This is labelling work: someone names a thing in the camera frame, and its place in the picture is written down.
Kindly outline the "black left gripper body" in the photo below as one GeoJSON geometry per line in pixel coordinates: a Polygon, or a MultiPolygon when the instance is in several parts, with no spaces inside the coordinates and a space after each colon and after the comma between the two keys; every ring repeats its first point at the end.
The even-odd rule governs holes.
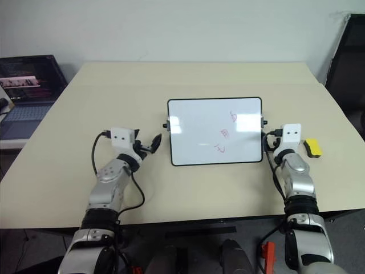
{"type": "Polygon", "coordinates": [[[151,152],[152,147],[151,146],[144,146],[142,145],[140,140],[135,140],[133,144],[133,150],[134,152],[142,159],[144,160],[147,157],[147,153],[151,152]]]}

